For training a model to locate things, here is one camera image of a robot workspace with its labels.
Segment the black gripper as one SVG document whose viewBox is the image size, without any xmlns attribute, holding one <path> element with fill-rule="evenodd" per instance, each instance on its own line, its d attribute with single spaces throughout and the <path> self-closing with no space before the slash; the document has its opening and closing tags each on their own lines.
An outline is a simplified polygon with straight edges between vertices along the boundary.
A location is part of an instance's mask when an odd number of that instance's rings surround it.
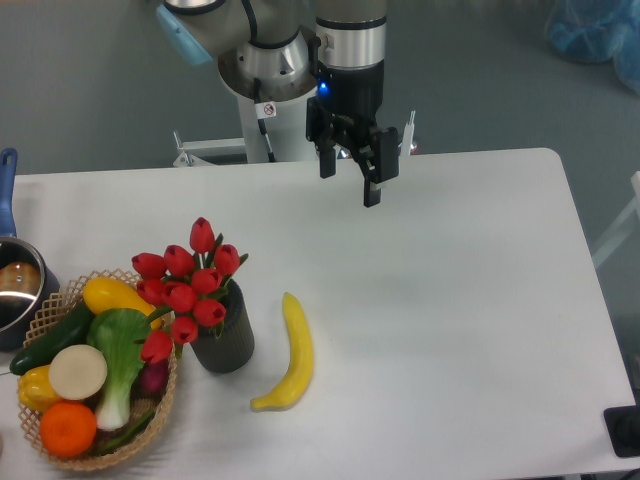
<svg viewBox="0 0 640 480">
<path fill-rule="evenodd" d="M 364 68 L 311 64 L 316 95 L 307 102 L 306 136 L 319 153 L 320 177 L 336 173 L 335 146 L 363 154 L 365 207 L 381 201 L 381 186 L 399 175 L 398 130 L 378 129 L 376 115 L 383 101 L 385 63 Z"/>
</svg>

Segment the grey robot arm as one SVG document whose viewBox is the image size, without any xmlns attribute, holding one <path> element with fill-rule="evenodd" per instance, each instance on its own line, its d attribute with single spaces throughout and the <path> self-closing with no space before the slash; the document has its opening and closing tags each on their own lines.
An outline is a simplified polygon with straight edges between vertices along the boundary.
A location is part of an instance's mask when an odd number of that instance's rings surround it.
<svg viewBox="0 0 640 480">
<path fill-rule="evenodd" d="M 190 64 L 214 60 L 239 108 L 250 163 L 319 161 L 333 176 L 346 150 L 367 207 L 399 174 L 399 134 L 382 128 L 387 4 L 319 1 L 315 26 L 298 1 L 163 1 L 156 17 Z"/>
</svg>

